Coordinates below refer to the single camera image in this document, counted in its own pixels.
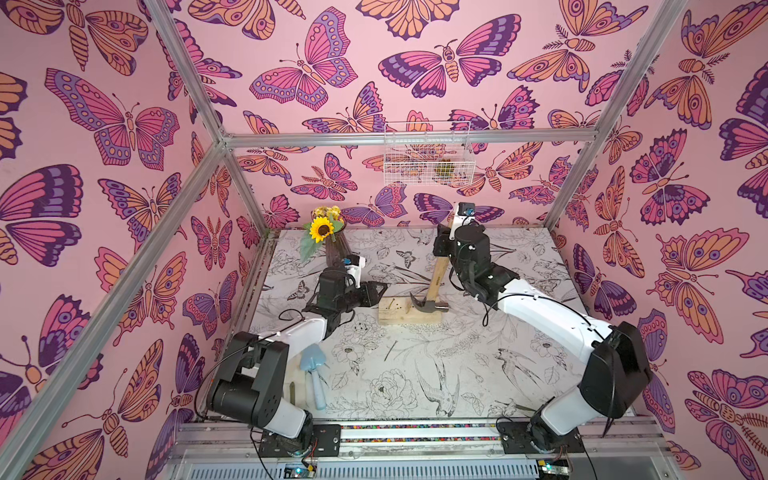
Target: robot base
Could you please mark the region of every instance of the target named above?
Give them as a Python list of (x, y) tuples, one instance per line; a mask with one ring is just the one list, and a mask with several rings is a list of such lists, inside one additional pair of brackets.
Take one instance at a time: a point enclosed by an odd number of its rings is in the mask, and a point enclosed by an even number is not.
[[(293, 457), (295, 452), (288, 452), (283, 448), (283, 442), (279, 440), (280, 435), (264, 432), (259, 444), (259, 455), (263, 458), (282, 458)], [(339, 444), (341, 443), (341, 425), (314, 425), (312, 428), (312, 438), (310, 440), (310, 449), (314, 447), (313, 457), (338, 457)]]

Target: trowel handle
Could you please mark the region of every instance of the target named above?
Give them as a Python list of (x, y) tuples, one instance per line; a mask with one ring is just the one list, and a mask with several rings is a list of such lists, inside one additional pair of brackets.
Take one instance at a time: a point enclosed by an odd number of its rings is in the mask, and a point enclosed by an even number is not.
[(312, 390), (315, 391), (315, 407), (318, 410), (326, 409), (326, 394), (323, 391), (323, 384), (320, 382), (320, 374), (314, 369), (312, 372)]

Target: white wire basket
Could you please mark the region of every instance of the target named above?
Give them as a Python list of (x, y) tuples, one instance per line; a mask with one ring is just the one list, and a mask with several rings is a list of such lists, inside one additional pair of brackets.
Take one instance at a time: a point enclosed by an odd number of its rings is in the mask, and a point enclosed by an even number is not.
[[(431, 124), (452, 122), (431, 121)], [(464, 187), (472, 182), (475, 155), (467, 131), (427, 131), (424, 122), (389, 122), (384, 134), (384, 184), (447, 185)], [(390, 128), (409, 132), (407, 138)]]

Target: butterfly wallpaper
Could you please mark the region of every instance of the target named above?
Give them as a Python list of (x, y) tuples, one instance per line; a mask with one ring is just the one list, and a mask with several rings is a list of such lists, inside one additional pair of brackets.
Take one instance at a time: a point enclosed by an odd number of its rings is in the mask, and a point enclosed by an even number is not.
[[(768, 475), (768, 2), (688, 8), (593, 165), (589, 228), (554, 232), (592, 315), (641, 331), (654, 380), (635, 405), (686, 478), (754, 480)], [(591, 294), (598, 277), (613, 308)], [(619, 316), (607, 282), (637, 308)]]

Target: sunflower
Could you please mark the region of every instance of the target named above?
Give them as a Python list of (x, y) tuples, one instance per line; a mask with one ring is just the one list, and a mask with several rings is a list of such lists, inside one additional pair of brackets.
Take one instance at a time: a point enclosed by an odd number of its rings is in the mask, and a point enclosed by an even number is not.
[(317, 217), (312, 220), (310, 236), (315, 239), (315, 243), (322, 242), (331, 233), (333, 233), (333, 224), (328, 220), (328, 217)]

